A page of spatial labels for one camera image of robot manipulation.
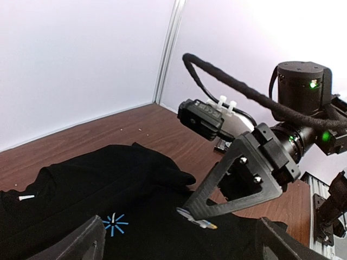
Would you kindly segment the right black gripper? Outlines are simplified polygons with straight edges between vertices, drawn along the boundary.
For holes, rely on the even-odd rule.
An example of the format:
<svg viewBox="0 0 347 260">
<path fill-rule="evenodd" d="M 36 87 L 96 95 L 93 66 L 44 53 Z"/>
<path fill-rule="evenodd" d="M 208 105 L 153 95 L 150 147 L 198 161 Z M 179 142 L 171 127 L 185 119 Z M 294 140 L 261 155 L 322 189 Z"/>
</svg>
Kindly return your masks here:
<svg viewBox="0 0 347 260">
<path fill-rule="evenodd" d="M 346 102 L 332 94 L 332 71 L 314 63 L 279 63 L 272 74 L 268 92 L 278 85 L 278 103 L 313 119 L 346 121 Z M 325 155 L 346 152 L 346 127 L 318 130 L 272 113 L 277 125 L 271 130 L 296 163 L 317 145 Z"/>
</svg>

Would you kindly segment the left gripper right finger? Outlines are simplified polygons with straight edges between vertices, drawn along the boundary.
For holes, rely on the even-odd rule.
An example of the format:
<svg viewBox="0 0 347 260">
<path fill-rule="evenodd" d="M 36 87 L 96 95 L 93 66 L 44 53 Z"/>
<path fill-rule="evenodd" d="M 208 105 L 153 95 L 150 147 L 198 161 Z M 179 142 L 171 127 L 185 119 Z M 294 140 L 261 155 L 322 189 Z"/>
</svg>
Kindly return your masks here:
<svg viewBox="0 0 347 260">
<path fill-rule="evenodd" d="M 260 259 L 316 260 L 325 256 L 303 246 L 267 218 L 259 219 Z"/>
</svg>

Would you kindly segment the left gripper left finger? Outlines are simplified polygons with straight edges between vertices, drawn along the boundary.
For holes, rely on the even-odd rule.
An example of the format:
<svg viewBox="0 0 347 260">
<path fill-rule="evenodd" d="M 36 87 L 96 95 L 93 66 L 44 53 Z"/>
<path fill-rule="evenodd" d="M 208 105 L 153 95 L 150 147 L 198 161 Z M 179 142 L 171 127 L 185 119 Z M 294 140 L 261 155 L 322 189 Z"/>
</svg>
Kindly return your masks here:
<svg viewBox="0 0 347 260">
<path fill-rule="evenodd" d="M 31 257 L 34 260 L 103 259 L 106 230 L 94 216 L 64 239 Z"/>
</svg>

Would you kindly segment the black t-shirt blue logo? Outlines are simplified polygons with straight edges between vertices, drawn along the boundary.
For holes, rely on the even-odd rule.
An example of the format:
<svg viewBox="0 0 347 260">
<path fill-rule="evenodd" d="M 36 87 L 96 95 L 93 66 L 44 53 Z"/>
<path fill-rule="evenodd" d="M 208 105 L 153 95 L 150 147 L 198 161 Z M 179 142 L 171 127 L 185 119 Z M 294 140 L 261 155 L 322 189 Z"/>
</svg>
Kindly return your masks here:
<svg viewBox="0 0 347 260">
<path fill-rule="evenodd" d="M 1 259 L 26 259 L 94 216 L 104 259 L 258 259 L 256 219 L 226 214 L 204 229 L 177 212 L 195 178 L 139 144 L 109 145 L 40 169 L 1 192 Z"/>
</svg>

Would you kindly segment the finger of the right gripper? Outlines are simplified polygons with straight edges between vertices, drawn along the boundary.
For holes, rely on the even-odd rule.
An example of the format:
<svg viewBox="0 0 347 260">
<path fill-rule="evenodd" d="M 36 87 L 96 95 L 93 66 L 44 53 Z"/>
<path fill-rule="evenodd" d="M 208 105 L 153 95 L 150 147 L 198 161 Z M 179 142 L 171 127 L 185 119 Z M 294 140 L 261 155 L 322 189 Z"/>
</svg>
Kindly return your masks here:
<svg viewBox="0 0 347 260">
<path fill-rule="evenodd" d="M 259 146 L 249 132 L 238 136 L 183 208 L 202 220 L 279 198 L 282 188 Z"/>
<path fill-rule="evenodd" d="M 234 165 L 231 165 L 217 185 L 226 201 L 235 200 L 239 197 L 238 181 L 237 169 Z"/>
</svg>

